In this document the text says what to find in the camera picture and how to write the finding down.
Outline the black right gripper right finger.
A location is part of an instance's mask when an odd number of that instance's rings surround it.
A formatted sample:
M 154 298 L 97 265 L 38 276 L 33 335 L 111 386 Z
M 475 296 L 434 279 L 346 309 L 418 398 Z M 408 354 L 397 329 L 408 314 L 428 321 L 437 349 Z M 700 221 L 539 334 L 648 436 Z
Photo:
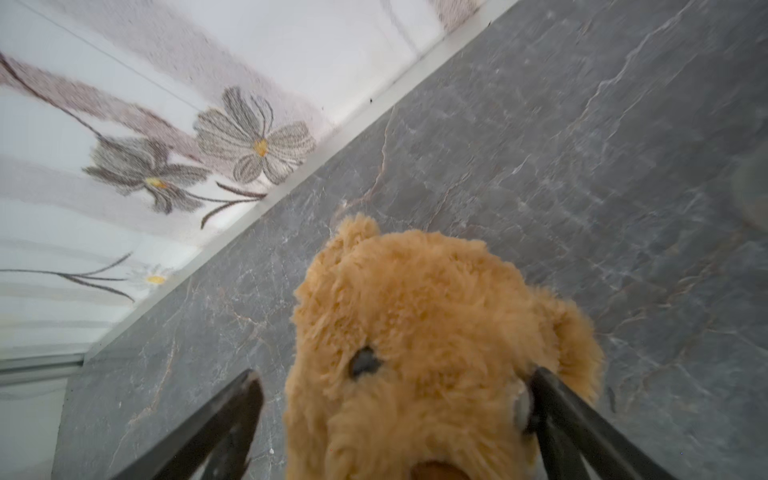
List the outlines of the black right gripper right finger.
M 529 430 L 536 434 L 549 479 L 674 480 L 552 371 L 538 367 L 528 381 Z

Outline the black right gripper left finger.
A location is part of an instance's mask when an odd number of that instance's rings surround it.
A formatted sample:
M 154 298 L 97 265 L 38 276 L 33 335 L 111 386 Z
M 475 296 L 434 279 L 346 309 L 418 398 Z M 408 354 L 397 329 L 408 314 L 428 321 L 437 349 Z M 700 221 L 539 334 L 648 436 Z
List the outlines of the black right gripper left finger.
M 241 479 L 264 404 L 258 374 L 247 369 L 117 479 Z

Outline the brown teddy bear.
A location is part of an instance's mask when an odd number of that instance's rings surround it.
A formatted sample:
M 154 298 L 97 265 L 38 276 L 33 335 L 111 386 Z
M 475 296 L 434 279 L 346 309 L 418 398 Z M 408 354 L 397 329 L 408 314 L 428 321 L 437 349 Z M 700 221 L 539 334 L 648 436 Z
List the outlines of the brown teddy bear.
M 350 216 L 295 296 L 289 479 L 529 479 L 534 370 L 599 395 L 589 318 L 479 240 Z

